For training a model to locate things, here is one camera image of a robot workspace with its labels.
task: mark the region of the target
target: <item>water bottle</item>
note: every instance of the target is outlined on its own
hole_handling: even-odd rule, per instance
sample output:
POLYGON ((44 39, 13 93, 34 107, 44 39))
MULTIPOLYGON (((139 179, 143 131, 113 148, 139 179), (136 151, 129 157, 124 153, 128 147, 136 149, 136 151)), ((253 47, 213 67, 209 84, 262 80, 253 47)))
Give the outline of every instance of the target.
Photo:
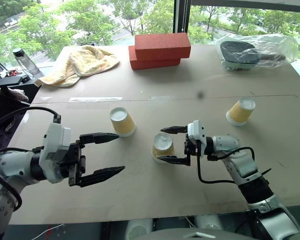
POLYGON ((28 55, 22 48, 16 48, 12 52, 16 61, 19 64, 21 63, 32 75, 38 74, 40 72, 39 68, 30 59, 30 57, 28 57, 28 55))

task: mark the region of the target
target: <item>towel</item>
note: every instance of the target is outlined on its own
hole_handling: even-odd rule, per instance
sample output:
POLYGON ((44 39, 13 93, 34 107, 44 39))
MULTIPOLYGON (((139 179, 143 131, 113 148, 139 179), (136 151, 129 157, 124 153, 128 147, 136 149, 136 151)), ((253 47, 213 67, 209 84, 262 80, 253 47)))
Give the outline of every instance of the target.
POLYGON ((48 76, 40 77, 34 82, 55 87, 69 87, 79 81, 80 77, 90 76, 109 70, 116 66, 119 60, 112 53, 91 45, 81 46, 72 51, 69 57, 58 64, 48 76))

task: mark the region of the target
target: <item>clear plastic bag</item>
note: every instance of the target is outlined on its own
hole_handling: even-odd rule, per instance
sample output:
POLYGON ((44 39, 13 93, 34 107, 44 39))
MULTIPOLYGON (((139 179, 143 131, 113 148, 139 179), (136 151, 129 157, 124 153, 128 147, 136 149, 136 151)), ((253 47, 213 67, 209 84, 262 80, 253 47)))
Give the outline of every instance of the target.
POLYGON ((215 42, 222 67, 229 70, 276 68, 298 59, 298 43, 280 34, 241 36, 229 33, 215 42))

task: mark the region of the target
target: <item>tabletop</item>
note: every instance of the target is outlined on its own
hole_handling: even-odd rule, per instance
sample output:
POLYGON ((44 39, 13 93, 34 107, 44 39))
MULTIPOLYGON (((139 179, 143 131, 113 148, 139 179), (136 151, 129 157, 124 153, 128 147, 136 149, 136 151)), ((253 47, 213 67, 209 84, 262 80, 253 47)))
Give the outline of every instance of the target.
MULTIPOLYGON (((75 47, 63 48, 55 68, 75 47)), ((290 64, 275 69, 227 71, 214 45, 193 45, 177 66, 133 71, 128 46, 101 46, 120 63, 109 71, 82 77, 69 88, 43 85, 33 103, 134 101, 158 99, 300 95, 300 76, 290 64)))
MULTIPOLYGON (((272 168, 265 177, 271 189, 287 206, 300 205, 300 94, 255 96, 256 109, 243 127, 233 126, 226 120, 227 110, 238 99, 33 104, 61 114, 62 124, 72 129, 72 142, 80 134, 114 132, 109 113, 115 107, 126 108, 137 129, 130 137, 89 144, 83 149, 87 174, 101 168, 126 166, 121 173, 85 188, 69 187, 67 180, 58 184, 42 181, 28 186, 21 193, 23 205, 12 215, 10 223, 86 223, 245 210, 246 202, 236 185, 199 181, 195 159, 191 166, 161 164, 152 159, 153 139, 161 128, 185 126, 198 119, 207 136, 231 134, 240 139, 242 146, 252 147, 260 171, 272 168)), ((52 116, 47 112, 28 111, 9 146, 25 149, 41 146, 51 121, 52 116)), ((172 138, 176 155, 184 156, 184 134, 172 135, 172 138)), ((220 161, 207 162, 204 158, 201 170, 206 180, 230 179, 220 161)))

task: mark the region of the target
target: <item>red foam block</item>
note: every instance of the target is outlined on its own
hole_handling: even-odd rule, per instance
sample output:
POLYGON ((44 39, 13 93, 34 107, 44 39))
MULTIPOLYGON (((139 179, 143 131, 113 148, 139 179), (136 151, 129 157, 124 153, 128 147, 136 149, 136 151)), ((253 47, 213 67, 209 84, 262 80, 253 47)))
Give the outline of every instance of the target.
POLYGON ((185 32, 135 36, 135 54, 138 60, 187 59, 190 51, 190 41, 185 32))
POLYGON ((135 46, 129 46, 129 58, 130 58, 131 68, 133 70, 169 67, 169 66, 178 65, 180 63, 180 58, 171 59, 171 60, 155 60, 155 61, 137 60, 135 46))

